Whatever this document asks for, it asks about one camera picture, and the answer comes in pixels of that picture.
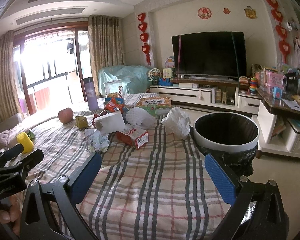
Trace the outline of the person's left hand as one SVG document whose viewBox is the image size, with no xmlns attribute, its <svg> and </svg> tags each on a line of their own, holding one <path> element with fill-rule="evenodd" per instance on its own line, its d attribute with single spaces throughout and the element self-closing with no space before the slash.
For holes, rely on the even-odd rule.
<svg viewBox="0 0 300 240">
<path fill-rule="evenodd" d="M 0 210 L 0 222 L 1 224 L 13 223 L 12 231 L 16 236 L 20 235 L 20 220 L 21 220 L 21 209 L 16 195 L 9 197 L 11 206 L 9 209 Z"/>
</svg>

